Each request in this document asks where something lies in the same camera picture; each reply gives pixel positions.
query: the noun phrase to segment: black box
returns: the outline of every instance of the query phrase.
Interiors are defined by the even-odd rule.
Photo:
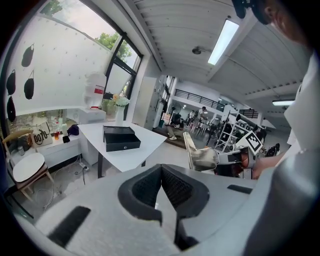
[[[140,148],[141,141],[131,127],[103,126],[105,151],[132,150]]]

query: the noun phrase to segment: white chair seat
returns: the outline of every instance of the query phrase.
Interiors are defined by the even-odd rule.
[[[45,157],[40,153],[33,153],[20,160],[13,167],[13,178],[16,182],[23,182],[33,175],[44,165]]]

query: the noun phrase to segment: bouquet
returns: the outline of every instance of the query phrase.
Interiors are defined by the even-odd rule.
[[[130,103],[129,99],[127,99],[126,97],[120,97],[119,94],[114,94],[112,100],[118,107],[125,107]]]

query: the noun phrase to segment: sky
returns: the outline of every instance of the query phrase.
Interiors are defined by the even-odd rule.
[[[79,0],[58,0],[62,10],[53,15],[54,18],[69,24],[75,29],[86,33],[88,36],[99,38],[102,33],[113,35],[116,33],[104,19]],[[129,67],[133,68],[136,61],[136,53],[126,59]]]

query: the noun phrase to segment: hanging black bag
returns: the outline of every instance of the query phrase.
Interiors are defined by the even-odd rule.
[[[31,44],[31,46],[29,46],[24,54],[23,54],[23,57],[22,57],[22,61],[21,61],[21,65],[23,67],[29,67],[31,61],[32,61],[32,57],[34,55],[34,50],[35,50],[35,46],[34,44]]]
[[[8,115],[8,119],[10,122],[13,122],[16,119],[16,108],[14,104],[14,100],[12,99],[12,96],[10,96],[7,104],[6,104],[6,113]]]
[[[11,74],[6,81],[6,89],[8,90],[8,95],[12,95],[16,91],[16,71],[12,70]]]
[[[35,81],[34,81],[34,71],[32,70],[28,80],[24,84],[24,96],[26,99],[31,100],[34,96]]]

